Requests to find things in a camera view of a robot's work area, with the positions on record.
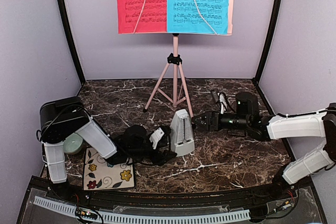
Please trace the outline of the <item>white metronome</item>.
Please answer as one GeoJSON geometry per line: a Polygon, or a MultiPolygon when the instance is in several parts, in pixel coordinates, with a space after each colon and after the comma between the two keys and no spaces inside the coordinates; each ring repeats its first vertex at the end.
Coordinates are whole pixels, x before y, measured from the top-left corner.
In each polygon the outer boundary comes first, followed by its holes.
{"type": "Polygon", "coordinates": [[[175,112],[170,125],[171,151],[177,157],[188,155],[195,150],[191,119],[185,109],[175,112]]]}

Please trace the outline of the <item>pink music stand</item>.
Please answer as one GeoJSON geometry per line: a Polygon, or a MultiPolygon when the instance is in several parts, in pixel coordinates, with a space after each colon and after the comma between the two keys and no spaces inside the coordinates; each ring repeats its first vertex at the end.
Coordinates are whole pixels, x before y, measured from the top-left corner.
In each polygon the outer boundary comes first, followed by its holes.
{"type": "Polygon", "coordinates": [[[163,94],[173,106],[177,106],[186,101],[188,109],[190,111],[192,110],[182,67],[182,59],[178,53],[179,34],[181,33],[170,34],[173,35],[173,52],[167,58],[167,64],[144,107],[145,111],[148,110],[149,105],[157,92],[163,94]]]}

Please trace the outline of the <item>blue sheet music paper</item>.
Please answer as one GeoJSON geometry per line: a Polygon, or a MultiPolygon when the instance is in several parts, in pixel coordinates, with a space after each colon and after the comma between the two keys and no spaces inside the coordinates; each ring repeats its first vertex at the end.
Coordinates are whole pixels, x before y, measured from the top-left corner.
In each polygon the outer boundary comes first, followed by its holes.
{"type": "Polygon", "coordinates": [[[231,35],[234,0],[167,0],[167,32],[231,35]]]}

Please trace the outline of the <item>red sheet music paper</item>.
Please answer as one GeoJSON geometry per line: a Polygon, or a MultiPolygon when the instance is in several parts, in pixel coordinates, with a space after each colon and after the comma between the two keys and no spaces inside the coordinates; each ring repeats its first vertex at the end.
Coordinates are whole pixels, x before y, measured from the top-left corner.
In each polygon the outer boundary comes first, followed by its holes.
{"type": "Polygon", "coordinates": [[[118,33],[167,32],[167,0],[117,0],[118,33]]]}

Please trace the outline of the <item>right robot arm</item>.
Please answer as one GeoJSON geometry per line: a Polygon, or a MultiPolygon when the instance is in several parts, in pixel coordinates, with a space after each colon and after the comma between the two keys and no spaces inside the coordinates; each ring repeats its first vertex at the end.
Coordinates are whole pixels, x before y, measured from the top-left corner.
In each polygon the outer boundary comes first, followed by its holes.
{"type": "Polygon", "coordinates": [[[245,135],[261,142],[293,137],[321,137],[326,141],[304,157],[283,166],[272,180],[268,195],[280,199],[288,191],[288,185],[321,169],[335,167],[335,103],[325,109],[302,114],[276,114],[261,116],[258,98],[249,92],[235,95],[236,107],[231,109],[223,93],[211,91],[219,111],[207,111],[194,116],[192,122],[204,130],[242,130],[245,135]]]}

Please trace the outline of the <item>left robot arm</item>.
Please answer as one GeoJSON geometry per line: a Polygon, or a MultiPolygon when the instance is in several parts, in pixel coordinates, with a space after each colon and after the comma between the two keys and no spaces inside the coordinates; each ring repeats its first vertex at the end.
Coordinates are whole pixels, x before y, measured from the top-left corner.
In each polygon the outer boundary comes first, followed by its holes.
{"type": "Polygon", "coordinates": [[[87,142],[111,165],[131,158],[136,163],[149,159],[151,166],[161,166],[177,156],[171,150],[170,128],[161,126],[148,134],[144,127],[133,125],[112,138],[84,108],[79,97],[47,102],[41,106],[39,115],[40,130],[36,135],[43,145],[53,191],[63,201],[74,197],[74,189],[66,183],[64,142],[70,137],[87,142]]]}

